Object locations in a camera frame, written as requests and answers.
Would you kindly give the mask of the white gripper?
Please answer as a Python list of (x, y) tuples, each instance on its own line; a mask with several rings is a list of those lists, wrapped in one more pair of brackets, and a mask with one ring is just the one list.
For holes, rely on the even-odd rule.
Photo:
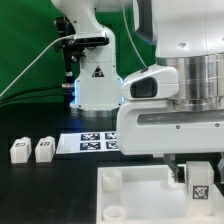
[(224, 152), (224, 110), (174, 112), (165, 101), (126, 102), (116, 130), (123, 154), (165, 154), (178, 183), (184, 182), (184, 168), (174, 154)]

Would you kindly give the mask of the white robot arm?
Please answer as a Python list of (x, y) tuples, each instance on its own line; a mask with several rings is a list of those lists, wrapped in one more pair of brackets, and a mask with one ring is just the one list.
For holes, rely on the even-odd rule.
[[(176, 155), (224, 151), (224, 0), (51, 1), (81, 62), (75, 113), (115, 115), (120, 151), (161, 156), (175, 176), (183, 172)], [(115, 36), (95, 15), (126, 8), (156, 61), (122, 79)]]

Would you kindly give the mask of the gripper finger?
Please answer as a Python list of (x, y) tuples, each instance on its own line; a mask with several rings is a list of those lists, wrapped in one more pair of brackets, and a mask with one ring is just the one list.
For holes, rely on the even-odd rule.
[(224, 182), (224, 153), (220, 153), (217, 163), (217, 182)]

